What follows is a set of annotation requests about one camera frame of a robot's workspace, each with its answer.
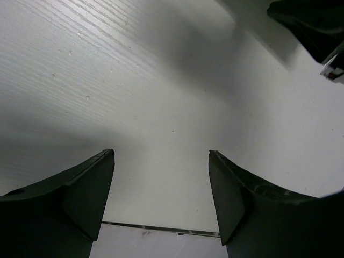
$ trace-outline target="black plastic part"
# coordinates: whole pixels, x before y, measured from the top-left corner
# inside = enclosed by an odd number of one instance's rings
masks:
[[[276,1],[267,14],[288,28],[319,63],[344,51],[344,1]]]
[[[113,169],[114,152],[107,149],[0,197],[0,257],[89,257]]]
[[[210,151],[209,174],[228,257],[342,255],[344,192],[324,198],[292,192],[238,167],[216,151]]]

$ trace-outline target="wood grain texture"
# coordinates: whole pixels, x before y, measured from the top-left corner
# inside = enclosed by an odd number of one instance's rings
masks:
[[[116,153],[106,221],[218,231],[210,149],[296,192],[342,189],[342,85],[300,46],[281,60],[226,8],[2,0],[0,193],[104,148]]]

